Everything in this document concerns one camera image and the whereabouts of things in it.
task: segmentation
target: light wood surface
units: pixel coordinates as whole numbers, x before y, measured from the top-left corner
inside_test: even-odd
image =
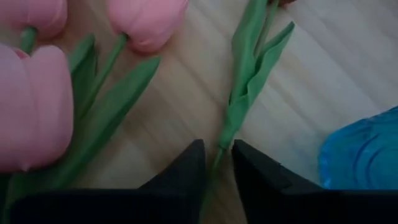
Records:
[[[247,0],[191,0],[183,26],[161,52],[157,75],[78,186],[135,188],[196,138],[211,159],[232,82],[230,40]],[[69,0],[66,31],[52,43],[69,51],[93,32],[100,65],[116,38],[103,0]],[[318,183],[320,144],[334,130],[398,104],[398,2],[298,0],[280,10],[271,34],[297,26],[236,136]],[[17,44],[1,29],[0,41]],[[141,58],[125,50],[107,86]],[[230,161],[207,223],[245,223]]]

